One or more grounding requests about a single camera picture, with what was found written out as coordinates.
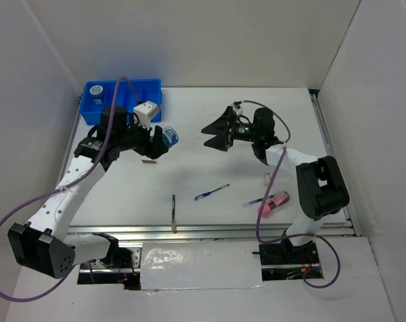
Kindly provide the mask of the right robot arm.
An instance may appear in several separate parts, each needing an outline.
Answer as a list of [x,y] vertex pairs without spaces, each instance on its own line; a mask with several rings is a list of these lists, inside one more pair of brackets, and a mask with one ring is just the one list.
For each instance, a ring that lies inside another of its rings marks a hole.
[[262,103],[257,104],[252,120],[242,115],[242,102],[228,106],[219,118],[201,132],[210,135],[204,145],[222,152],[236,141],[249,142],[255,157],[274,168],[267,187],[271,189],[280,171],[296,179],[300,212],[293,224],[278,239],[272,240],[275,264],[296,263],[313,248],[313,239],[331,215],[350,202],[343,176],[332,156],[316,157],[288,147],[287,140],[275,134],[281,117]]

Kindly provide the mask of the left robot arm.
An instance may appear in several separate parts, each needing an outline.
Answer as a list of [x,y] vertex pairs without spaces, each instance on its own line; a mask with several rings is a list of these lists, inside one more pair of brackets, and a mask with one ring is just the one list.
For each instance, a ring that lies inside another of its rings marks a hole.
[[151,101],[139,104],[132,112],[124,107],[102,110],[99,125],[79,142],[56,193],[27,223],[15,223],[9,229],[7,236],[19,265],[59,279],[73,266],[98,261],[111,268],[123,255],[131,254],[106,233],[77,237],[67,233],[85,197],[121,152],[133,150],[153,160],[168,152],[163,129],[150,127],[159,112],[159,106]]

